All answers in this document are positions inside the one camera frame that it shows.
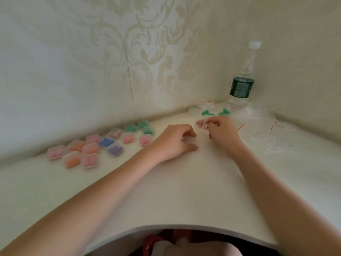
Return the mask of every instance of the person's right arm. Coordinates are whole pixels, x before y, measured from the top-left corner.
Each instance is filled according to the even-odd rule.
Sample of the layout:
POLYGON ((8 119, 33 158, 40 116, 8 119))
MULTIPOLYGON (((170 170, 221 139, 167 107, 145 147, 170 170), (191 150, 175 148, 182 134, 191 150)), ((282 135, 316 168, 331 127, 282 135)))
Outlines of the person's right arm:
POLYGON ((227 117, 208 119, 210 137, 239 167, 283 251, 290 256, 341 255, 341 233, 281 182, 241 141, 227 117))

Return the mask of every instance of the person's left arm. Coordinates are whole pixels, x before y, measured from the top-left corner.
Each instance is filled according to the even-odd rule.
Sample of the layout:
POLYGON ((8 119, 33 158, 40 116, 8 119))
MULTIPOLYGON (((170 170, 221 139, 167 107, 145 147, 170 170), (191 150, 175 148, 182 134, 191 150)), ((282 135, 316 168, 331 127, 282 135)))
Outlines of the person's left arm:
POLYGON ((190 125, 170 125, 149 146, 40 219, 7 245, 0 256, 77 255, 134 185, 157 164, 197 150, 182 137, 190 125))

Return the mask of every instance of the person's left hand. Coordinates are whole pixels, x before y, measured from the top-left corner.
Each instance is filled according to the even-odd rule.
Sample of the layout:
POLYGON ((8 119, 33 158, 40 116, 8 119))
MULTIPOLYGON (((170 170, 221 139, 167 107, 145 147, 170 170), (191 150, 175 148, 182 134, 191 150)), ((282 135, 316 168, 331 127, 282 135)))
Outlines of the person's left hand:
POLYGON ((195 144, 182 142, 184 136, 196 137, 191 125, 169 125, 153 143, 144 149, 152 151, 158 162, 164 162, 199 148, 195 144))

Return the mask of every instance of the dark floor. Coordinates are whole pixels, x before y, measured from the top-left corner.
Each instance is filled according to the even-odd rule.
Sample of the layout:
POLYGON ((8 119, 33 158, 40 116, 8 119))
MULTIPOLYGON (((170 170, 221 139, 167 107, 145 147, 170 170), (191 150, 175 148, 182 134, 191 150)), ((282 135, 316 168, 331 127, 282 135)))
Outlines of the dark floor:
MULTIPOLYGON (((163 230, 159 236, 163 239, 172 241, 172 229, 163 230)), ((243 256, 254 256, 254 255, 262 255, 262 256, 279 256, 279 253, 273 249, 269 249, 267 247, 248 242, 239 238, 235 238, 232 236, 227 236, 219 233, 205 232, 205 231, 196 231, 192 232, 192 242, 209 242, 209 241, 222 241, 228 242, 236 246, 243 256)), ((130 256, 142 256, 142 248, 134 251, 130 256)))

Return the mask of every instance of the plastic bottle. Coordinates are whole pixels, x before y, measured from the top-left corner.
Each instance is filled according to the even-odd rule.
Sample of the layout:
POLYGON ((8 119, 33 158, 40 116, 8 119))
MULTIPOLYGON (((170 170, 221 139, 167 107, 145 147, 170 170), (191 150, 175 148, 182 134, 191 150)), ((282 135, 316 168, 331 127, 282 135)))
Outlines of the plastic bottle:
POLYGON ((242 67, 240 77, 233 78, 233 83, 228 97, 230 107, 237 109, 247 103, 254 80, 252 79, 254 61, 261 47, 261 42, 250 42, 245 63, 242 67))

